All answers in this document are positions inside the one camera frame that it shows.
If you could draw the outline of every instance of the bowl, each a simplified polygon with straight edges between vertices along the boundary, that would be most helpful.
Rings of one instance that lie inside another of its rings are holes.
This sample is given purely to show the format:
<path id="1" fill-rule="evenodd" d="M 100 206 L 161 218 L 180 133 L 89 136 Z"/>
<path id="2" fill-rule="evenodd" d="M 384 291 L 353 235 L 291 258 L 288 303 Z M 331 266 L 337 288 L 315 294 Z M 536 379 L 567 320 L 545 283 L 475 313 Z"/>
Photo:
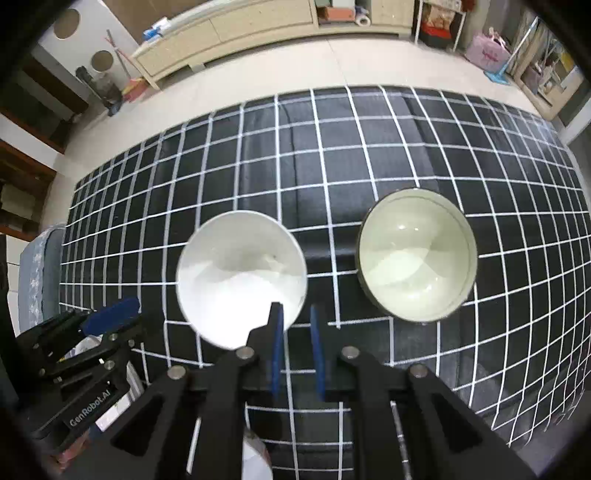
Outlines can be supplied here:
<path id="1" fill-rule="evenodd" d="M 184 317 L 205 340 L 228 350 L 245 345 L 252 329 L 267 324 L 273 301 L 283 304 L 287 330 L 306 291 L 306 261 L 296 239 L 275 219 L 250 210 L 205 222 L 178 261 Z"/>
<path id="2" fill-rule="evenodd" d="M 478 252 L 460 210 L 430 190 L 391 193 L 369 211 L 356 252 L 365 293 L 383 311 L 410 322 L 453 313 L 476 279 Z"/>

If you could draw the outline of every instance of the black checkered tablecloth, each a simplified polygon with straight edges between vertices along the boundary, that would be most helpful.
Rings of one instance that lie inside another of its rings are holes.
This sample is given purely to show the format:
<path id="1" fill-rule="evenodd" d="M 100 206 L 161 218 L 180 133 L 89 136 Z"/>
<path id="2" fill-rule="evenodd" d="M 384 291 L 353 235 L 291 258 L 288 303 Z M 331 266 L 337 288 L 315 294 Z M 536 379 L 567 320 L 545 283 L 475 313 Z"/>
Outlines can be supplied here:
<path id="1" fill-rule="evenodd" d="M 363 295 L 355 240 L 368 209 L 398 189 L 435 190 L 470 222 L 476 286 L 448 319 L 384 316 Z M 510 445 L 568 416 L 588 375 L 591 223 L 551 124 L 492 100 L 438 90 L 343 87 L 212 112 L 130 148 L 76 186 L 64 239 L 63 309 L 137 296 L 163 334 L 136 349 L 150 383 L 173 364 L 222 353 L 178 307 L 189 236 L 232 209 L 266 213 L 297 238 L 309 290 L 288 331 L 285 385 L 247 422 L 276 478 L 352 477 L 350 412 L 314 389 L 308 310 L 321 302 L 350 344 L 388 365 L 421 361 Z"/>

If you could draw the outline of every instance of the screw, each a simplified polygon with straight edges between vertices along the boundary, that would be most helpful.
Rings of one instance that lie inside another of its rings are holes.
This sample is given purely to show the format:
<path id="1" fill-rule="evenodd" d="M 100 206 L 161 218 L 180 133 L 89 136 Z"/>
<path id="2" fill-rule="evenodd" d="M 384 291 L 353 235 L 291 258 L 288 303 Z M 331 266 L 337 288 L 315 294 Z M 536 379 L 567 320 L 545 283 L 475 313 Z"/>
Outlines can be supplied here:
<path id="1" fill-rule="evenodd" d="M 175 365 L 173 367 L 170 367 L 168 369 L 168 372 L 166 372 L 168 377 L 172 378 L 173 380 L 180 380 L 185 376 L 185 373 L 187 373 L 187 371 L 185 370 L 185 367 L 183 367 L 182 365 Z"/>
<path id="2" fill-rule="evenodd" d="M 248 360 L 249 358 L 252 358 L 254 354 L 255 351 L 249 346 L 241 346 L 238 350 L 236 350 L 236 356 L 240 360 Z"/>
<path id="3" fill-rule="evenodd" d="M 414 378 L 425 378 L 429 370 L 423 364 L 414 364 L 410 368 L 410 374 Z"/>
<path id="4" fill-rule="evenodd" d="M 353 358 L 357 358 L 359 356 L 359 349 L 352 345 L 344 346 L 340 351 L 340 354 L 343 355 L 347 360 L 352 360 Z"/>

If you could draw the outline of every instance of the cabinet drawer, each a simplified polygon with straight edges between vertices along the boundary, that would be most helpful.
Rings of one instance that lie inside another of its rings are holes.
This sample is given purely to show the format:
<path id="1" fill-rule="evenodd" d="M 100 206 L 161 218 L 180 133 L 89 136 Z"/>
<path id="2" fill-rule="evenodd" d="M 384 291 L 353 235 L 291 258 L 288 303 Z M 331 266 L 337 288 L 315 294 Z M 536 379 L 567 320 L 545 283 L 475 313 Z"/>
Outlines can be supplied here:
<path id="1" fill-rule="evenodd" d="M 212 18 L 222 42 L 272 28 L 305 23 L 312 23 L 307 0 L 271 0 Z"/>
<path id="2" fill-rule="evenodd" d="M 139 55 L 137 60 L 150 75 L 156 75 L 178 61 L 219 43 L 212 23 L 206 20 L 163 38 L 153 48 Z"/>
<path id="3" fill-rule="evenodd" d="M 372 0 L 371 21 L 376 25 L 413 26 L 413 0 Z"/>

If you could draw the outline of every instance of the mop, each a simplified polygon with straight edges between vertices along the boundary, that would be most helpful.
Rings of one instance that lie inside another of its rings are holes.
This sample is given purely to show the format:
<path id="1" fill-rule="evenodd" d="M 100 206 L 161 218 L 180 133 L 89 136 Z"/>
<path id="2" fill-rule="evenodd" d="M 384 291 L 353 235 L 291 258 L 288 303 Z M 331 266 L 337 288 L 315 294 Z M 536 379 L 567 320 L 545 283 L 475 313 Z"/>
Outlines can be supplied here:
<path id="1" fill-rule="evenodd" d="M 509 85 L 509 80 L 507 80 L 507 78 L 505 77 L 505 70 L 507 69 L 507 67 L 509 66 L 511 61 L 515 58 L 515 56 L 517 55 L 517 52 L 523 46 L 525 39 L 529 36 L 529 34 L 532 32 L 532 30 L 537 25 L 537 23 L 538 23 L 538 17 L 535 17 L 534 21 L 531 23 L 527 32 L 525 32 L 525 35 L 523 36 L 523 38 L 521 39 L 519 44 L 516 46 L 515 50 L 513 50 L 511 57 L 509 57 L 509 59 L 505 62 L 505 64 L 501 67 L 501 69 L 497 73 L 484 72 L 484 75 L 486 75 L 491 80 L 491 82 L 500 83 L 502 85 Z"/>

